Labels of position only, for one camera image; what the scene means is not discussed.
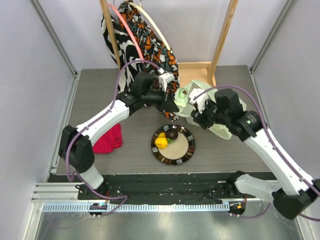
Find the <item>pale green plastic bag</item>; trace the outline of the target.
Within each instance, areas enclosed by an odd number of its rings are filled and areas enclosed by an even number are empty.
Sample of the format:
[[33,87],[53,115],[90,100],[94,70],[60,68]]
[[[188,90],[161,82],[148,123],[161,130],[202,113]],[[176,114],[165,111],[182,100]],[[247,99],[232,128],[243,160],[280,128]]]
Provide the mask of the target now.
[[[186,86],[180,87],[175,93],[174,102],[179,108],[179,112],[175,114],[179,117],[185,118],[188,124],[199,127],[200,125],[194,122],[191,116],[191,112],[195,109],[195,107],[190,104],[189,95],[193,89],[202,89],[204,91],[210,87],[210,85],[200,80],[192,80]],[[225,140],[230,140],[232,137],[232,133],[228,130],[228,128],[221,124],[214,124],[209,128],[209,130]]]

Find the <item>dark purple fake mangosteen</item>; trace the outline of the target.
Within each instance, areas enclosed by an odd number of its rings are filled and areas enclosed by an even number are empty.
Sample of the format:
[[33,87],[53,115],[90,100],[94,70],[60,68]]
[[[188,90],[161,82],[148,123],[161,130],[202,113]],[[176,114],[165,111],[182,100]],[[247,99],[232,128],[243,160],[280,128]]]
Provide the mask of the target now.
[[169,144],[173,143],[179,136],[175,128],[170,128],[165,132],[165,138]]

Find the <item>beige plate with dark rim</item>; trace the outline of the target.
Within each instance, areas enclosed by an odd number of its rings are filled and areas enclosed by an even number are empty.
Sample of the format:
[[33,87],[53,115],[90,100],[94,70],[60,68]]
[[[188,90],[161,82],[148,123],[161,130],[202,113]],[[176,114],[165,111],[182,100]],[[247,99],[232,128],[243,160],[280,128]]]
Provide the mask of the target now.
[[[159,149],[155,145],[155,140],[160,133],[166,132],[168,129],[176,129],[178,138],[167,148]],[[151,152],[153,156],[160,162],[175,166],[181,165],[189,161],[195,153],[196,142],[192,133],[184,126],[178,124],[167,124],[160,127],[153,133],[150,141]]]

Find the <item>yellow fake pear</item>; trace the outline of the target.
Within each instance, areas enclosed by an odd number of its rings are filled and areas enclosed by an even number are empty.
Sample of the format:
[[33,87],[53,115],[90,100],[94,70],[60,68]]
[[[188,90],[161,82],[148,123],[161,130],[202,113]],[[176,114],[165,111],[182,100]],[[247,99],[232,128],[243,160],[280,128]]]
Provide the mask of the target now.
[[159,134],[159,136],[155,139],[154,144],[158,149],[167,148],[169,143],[168,143],[168,140],[166,138],[166,134],[164,132],[161,132]]

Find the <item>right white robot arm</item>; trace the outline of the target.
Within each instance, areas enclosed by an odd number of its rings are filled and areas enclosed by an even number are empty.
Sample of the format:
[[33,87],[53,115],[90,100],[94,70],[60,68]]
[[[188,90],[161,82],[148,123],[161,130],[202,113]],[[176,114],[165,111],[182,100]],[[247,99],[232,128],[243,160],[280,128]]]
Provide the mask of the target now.
[[295,219],[319,196],[319,180],[305,172],[276,141],[260,108],[244,111],[238,94],[231,85],[224,85],[208,97],[211,88],[195,88],[189,103],[195,107],[193,120],[203,129],[220,124],[254,150],[268,166],[277,182],[272,183],[237,171],[226,181],[226,193],[233,198],[248,194],[274,205],[289,220]]

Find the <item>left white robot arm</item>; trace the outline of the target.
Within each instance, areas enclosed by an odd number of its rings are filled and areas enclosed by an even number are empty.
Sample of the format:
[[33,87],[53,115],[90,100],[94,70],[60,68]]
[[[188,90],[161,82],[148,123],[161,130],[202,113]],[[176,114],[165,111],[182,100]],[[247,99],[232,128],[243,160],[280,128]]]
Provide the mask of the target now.
[[162,73],[158,77],[159,87],[155,89],[155,78],[150,73],[140,72],[128,89],[118,93],[115,100],[101,112],[76,127],[67,125],[63,129],[58,155],[90,186],[89,194],[93,198],[100,200],[107,192],[104,178],[94,165],[93,145],[112,127],[144,106],[155,106],[165,113],[177,113],[175,94],[169,88],[174,79],[172,73]]

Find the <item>wooden clothes rack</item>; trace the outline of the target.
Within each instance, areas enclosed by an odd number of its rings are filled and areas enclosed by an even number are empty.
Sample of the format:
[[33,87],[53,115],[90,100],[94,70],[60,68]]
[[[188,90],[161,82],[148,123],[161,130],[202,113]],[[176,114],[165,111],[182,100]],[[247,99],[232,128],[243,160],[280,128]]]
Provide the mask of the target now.
[[[100,0],[99,3],[103,12],[105,25],[110,36],[110,41],[111,41],[112,49],[116,59],[116,63],[120,67],[121,61],[119,56],[118,44],[117,44],[116,36],[114,33],[114,27],[112,24],[109,8],[111,8],[116,14],[118,14],[118,11],[113,5],[109,4],[106,0]],[[217,85],[216,78],[215,78],[215,71],[224,47],[227,34],[230,29],[230,25],[231,25],[234,13],[236,11],[237,5],[238,5],[237,0],[230,0],[228,3],[227,11],[226,11],[224,21],[221,27],[221,31],[218,37],[218,41],[215,47],[212,61],[211,62],[207,61],[207,62],[180,62],[179,63],[178,69],[179,69],[180,83],[182,86],[185,86],[192,80],[200,80],[202,82],[208,83],[211,86]]]

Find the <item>zebra print garment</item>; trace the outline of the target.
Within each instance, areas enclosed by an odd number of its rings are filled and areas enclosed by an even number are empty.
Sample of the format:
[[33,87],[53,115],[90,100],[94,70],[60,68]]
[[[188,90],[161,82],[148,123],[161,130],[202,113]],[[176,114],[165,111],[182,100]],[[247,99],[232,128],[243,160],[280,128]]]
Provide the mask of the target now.
[[[128,62],[131,62],[135,59],[139,59],[139,54],[137,49],[132,42],[131,37],[129,36],[127,30],[124,26],[121,26],[119,22],[117,22],[112,16],[111,21],[113,25],[113,30],[116,38],[119,60],[120,60],[120,68],[122,68]],[[105,23],[104,16],[102,15],[101,20],[101,30],[102,35],[105,41],[105,44],[108,48],[108,52],[115,63],[117,63],[116,56],[113,50],[111,37],[109,36],[109,32]],[[130,83],[132,83],[139,72],[145,72],[146,67],[148,65],[143,62],[132,63],[126,67],[126,69],[121,74],[120,80],[118,82],[118,92],[123,92],[126,90]]]

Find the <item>orange grey camouflage garment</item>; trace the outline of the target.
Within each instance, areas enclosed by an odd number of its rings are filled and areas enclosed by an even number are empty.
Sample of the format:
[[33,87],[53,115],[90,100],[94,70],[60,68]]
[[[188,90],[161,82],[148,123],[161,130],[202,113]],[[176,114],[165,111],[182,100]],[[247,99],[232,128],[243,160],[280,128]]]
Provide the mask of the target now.
[[163,70],[172,73],[174,80],[168,83],[168,88],[175,93],[180,87],[178,61],[173,49],[168,50],[153,29],[150,22],[133,6],[132,0],[122,2],[118,11],[129,25],[145,60],[157,64]]

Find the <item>red cloth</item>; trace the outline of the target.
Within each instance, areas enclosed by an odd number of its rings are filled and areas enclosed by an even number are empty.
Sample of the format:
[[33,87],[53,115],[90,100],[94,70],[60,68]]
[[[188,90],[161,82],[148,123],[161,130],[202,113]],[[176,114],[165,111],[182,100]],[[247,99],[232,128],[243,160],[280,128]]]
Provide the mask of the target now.
[[120,124],[116,124],[98,139],[92,149],[94,154],[108,154],[122,145],[122,128]]

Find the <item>cream clothes hanger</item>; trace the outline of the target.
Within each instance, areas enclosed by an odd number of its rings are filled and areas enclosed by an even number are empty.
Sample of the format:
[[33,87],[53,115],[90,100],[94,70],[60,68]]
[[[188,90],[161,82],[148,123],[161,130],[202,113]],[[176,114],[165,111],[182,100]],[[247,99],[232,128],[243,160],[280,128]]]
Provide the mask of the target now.
[[141,5],[137,5],[134,2],[129,2],[129,4],[136,8],[140,14],[142,14],[144,17],[146,17],[146,19],[149,21],[149,23],[152,25],[153,29],[156,31],[156,33],[158,34],[158,36],[160,37],[160,39],[162,40],[162,42],[164,43],[165,47],[170,51],[171,47],[169,45],[169,43],[167,42],[166,38],[164,37],[164,35],[162,34],[162,32],[160,31],[160,29],[158,28],[158,26],[156,25],[156,23],[153,21],[153,19],[149,16],[149,14],[142,9]]

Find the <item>pink clothes hanger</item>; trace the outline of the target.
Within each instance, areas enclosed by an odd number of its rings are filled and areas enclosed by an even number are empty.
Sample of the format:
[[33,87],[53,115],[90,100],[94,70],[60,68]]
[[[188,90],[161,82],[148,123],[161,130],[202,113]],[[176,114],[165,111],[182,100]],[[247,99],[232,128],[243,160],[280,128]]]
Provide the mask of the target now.
[[125,27],[128,35],[130,36],[131,38],[131,41],[133,42],[134,46],[135,46],[135,49],[137,50],[137,53],[138,53],[138,56],[139,56],[139,59],[140,60],[144,60],[144,57],[143,57],[143,54],[142,54],[142,51],[138,45],[138,42],[133,34],[133,32],[131,31],[128,23],[126,22],[126,20],[123,18],[123,16],[119,13],[119,11],[116,9],[116,7],[110,3],[107,4],[114,12],[115,14],[118,16],[118,18],[120,19],[120,21],[122,22],[123,26]]

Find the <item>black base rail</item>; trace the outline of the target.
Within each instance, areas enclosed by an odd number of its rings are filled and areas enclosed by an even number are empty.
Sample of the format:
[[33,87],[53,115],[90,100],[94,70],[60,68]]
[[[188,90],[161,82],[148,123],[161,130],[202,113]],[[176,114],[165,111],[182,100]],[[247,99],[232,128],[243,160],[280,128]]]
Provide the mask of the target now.
[[102,192],[127,205],[204,205],[250,198],[226,184],[227,173],[107,174]]

